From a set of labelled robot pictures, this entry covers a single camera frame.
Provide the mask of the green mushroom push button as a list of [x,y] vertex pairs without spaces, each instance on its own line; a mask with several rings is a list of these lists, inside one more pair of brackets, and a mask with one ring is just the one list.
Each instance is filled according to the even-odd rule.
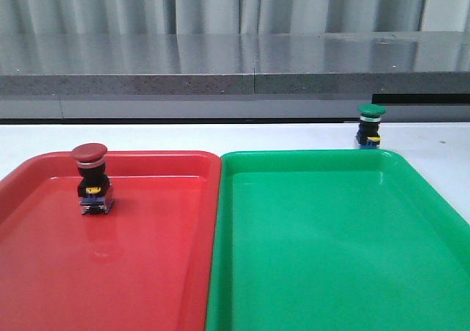
[[358,131],[355,135],[358,149],[378,149],[381,141],[379,127],[381,117],[386,113],[386,108],[369,103],[360,105],[358,111],[360,117]]

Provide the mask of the red mushroom push button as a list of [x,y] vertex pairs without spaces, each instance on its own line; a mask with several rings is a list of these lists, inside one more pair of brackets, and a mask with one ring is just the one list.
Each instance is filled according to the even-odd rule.
[[114,203],[113,187],[106,174],[107,147],[86,143],[75,147],[71,157],[82,177],[77,187],[82,214],[108,214]]

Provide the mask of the green plastic tray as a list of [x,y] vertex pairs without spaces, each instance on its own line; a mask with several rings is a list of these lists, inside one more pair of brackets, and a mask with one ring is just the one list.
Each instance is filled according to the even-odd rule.
[[206,329],[469,328],[469,224],[403,157],[222,163]]

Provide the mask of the red plastic tray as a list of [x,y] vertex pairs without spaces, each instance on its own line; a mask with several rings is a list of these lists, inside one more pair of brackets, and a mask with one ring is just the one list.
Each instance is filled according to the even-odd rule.
[[67,152],[1,181],[3,330],[203,330],[220,158],[115,151],[115,202],[83,215]]

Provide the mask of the grey granite counter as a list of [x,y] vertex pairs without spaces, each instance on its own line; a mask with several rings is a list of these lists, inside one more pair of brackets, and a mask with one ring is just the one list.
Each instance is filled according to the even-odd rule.
[[7,34],[3,123],[469,120],[469,35]]

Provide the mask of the grey pleated curtain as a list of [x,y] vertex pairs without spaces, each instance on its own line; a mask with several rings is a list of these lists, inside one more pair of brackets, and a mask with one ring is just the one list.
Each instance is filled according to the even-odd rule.
[[3,34],[468,30],[469,0],[1,0]]

